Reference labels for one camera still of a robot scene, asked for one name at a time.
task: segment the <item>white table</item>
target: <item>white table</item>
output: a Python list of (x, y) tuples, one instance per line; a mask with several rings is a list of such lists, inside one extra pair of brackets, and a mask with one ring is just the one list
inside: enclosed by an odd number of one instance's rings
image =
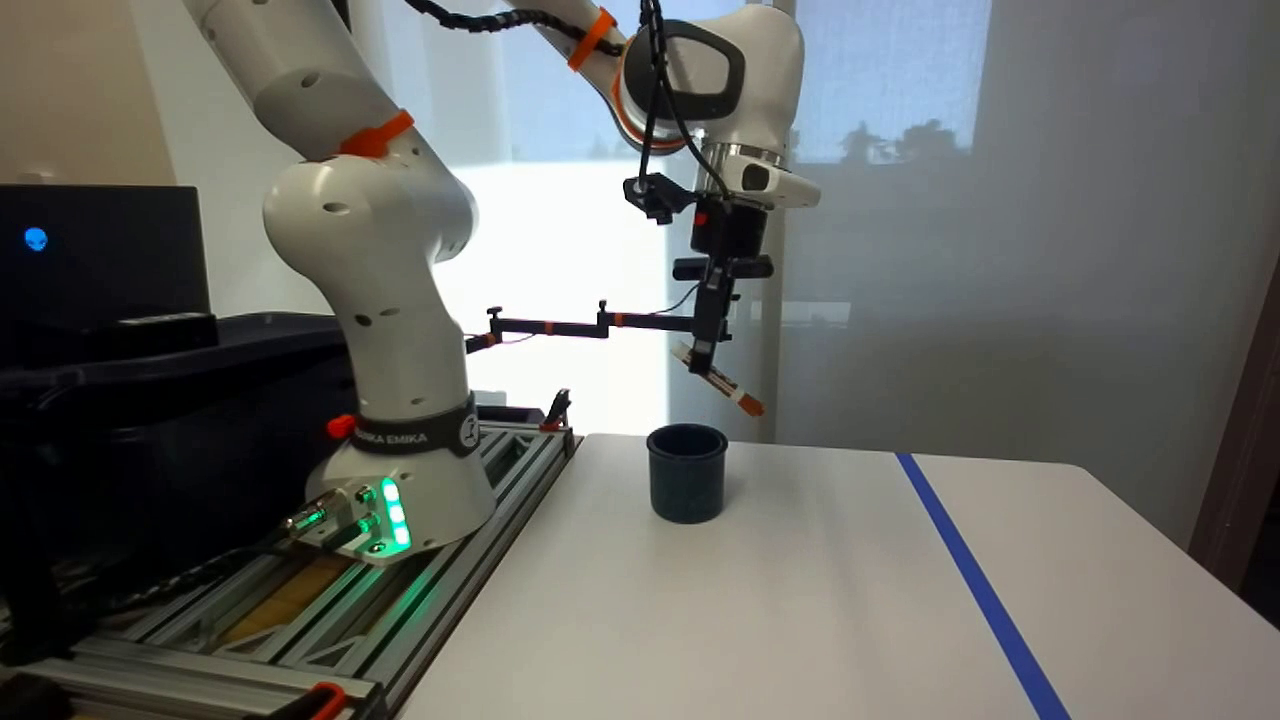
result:
[[(1280, 636), (1089, 471), (943, 456), (919, 471), (1071, 714), (1280, 714)], [(586, 435), (405, 714), (1052, 708), (985, 608), (891, 451), (731, 444), (723, 514), (662, 525), (645, 438)]]

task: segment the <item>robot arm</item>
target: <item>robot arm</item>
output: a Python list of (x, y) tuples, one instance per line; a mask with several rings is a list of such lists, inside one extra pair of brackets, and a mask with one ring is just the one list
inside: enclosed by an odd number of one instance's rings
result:
[[(493, 510), (493, 487), (471, 451), (465, 336), (426, 267), (469, 245), (469, 188), (366, 76), (326, 0), (186, 9), (258, 125), (302, 157), (275, 180), (262, 229), (330, 303), (354, 371), (360, 422), (323, 463), (294, 536), (372, 565), (469, 536)], [(655, 220), (700, 208), (690, 247), (705, 260), (674, 263), (674, 275), (700, 279), (688, 368), (707, 374), (737, 279), (769, 275), (769, 211), (817, 198), (784, 169), (800, 93), (797, 20), (747, 4), (695, 28), (661, 20), (661, 4), (645, 0), (645, 28), (622, 38), (585, 0), (517, 9), (578, 28), (585, 38), (546, 38), (645, 161), (700, 130), (695, 191), (646, 176), (638, 161), (626, 198)]]
[(354, 433), (294, 514), (309, 542), (386, 565), (493, 514), (465, 336), (431, 260), (471, 236), (471, 197), (366, 76), (323, 0), (193, 0), (208, 43), (258, 125), (290, 142), (267, 204), (270, 247), (342, 326)]
[[(554, 11), (576, 28), (607, 20), (586, 0), (510, 4)], [(705, 256), (674, 260), (674, 279), (695, 279), (690, 353), (684, 363), (695, 374), (712, 374), (737, 279), (773, 275), (769, 256), (758, 256), (769, 211), (821, 198), (784, 164), (800, 105), (804, 36), (787, 11), (769, 4), (684, 24), (662, 20), (655, 0), (638, 0), (638, 32), (632, 38), (607, 28), (605, 38), (622, 43), (621, 56), (593, 53), (578, 65), (593, 36), (568, 38), (546, 28), (545, 36), (598, 93), (621, 136), (638, 149), (638, 176), (622, 183), (622, 197), (661, 223), (695, 204), (690, 247)], [(646, 157), (684, 142), (700, 161), (695, 191), (646, 172)]]

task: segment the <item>blue tape line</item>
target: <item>blue tape line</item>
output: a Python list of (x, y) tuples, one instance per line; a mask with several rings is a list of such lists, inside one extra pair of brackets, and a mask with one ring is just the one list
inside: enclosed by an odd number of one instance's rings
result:
[(895, 461), (904, 463), (934, 536), (949, 542), (974, 608), (987, 617), (990, 636), (1004, 646), (1004, 659), (1012, 666), (1012, 675), (1024, 684), (1034, 714), (1043, 720), (1068, 720), (1062, 698), (1056, 697), (1056, 688), (1049, 684), (1043, 666), (1034, 662), (1026, 641), (1016, 632), (1012, 617), (1004, 610), (987, 573), (974, 565), (974, 555), (966, 550), (956, 519), (949, 514), (943, 500), (933, 491), (928, 476), (919, 471), (913, 451), (895, 451)]

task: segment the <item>cable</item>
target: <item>cable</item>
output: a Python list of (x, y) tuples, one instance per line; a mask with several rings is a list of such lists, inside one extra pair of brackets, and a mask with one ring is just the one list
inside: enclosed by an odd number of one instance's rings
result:
[[(539, 9), (517, 9), (517, 11), (493, 11), (493, 16), (459, 16), (459, 11), (446, 11), (438, 9), (436, 0), (405, 0), (407, 9), (431, 16), (438, 28), (459, 28), (459, 32), (508, 32), (508, 28), (518, 28), (518, 24), (545, 24), (568, 38), (585, 38), (586, 32), (551, 16), (551, 11), (539, 11)], [(622, 56), (622, 43), (607, 43), (598, 38), (595, 53), (605, 56)]]
[(670, 316), (674, 306), (684, 306), (690, 299), (690, 293), (695, 293), (695, 284), (688, 284), (688, 293), (674, 303), (646, 313), (646, 316)]
[(638, 0), (638, 28), (646, 28), (646, 65), (650, 65), (650, 76), (655, 76), (650, 88), (646, 88), (646, 111), (645, 111), (638, 183), (646, 180), (655, 100), (662, 100), (662, 106), (670, 106), (670, 118), (681, 128), (681, 140), (684, 140), (688, 157), (712, 176), (716, 198), (728, 204), (723, 176), (695, 149), (695, 140), (690, 140), (688, 125), (684, 125), (684, 111), (674, 105), (670, 76), (668, 76), (668, 20), (662, 20), (662, 4), (661, 0)]

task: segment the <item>black cup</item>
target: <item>black cup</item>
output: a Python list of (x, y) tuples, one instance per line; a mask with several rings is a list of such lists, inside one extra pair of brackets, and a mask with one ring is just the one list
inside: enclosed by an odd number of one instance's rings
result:
[(646, 433), (646, 500), (670, 525), (705, 525), (723, 509), (728, 435), (705, 422)]

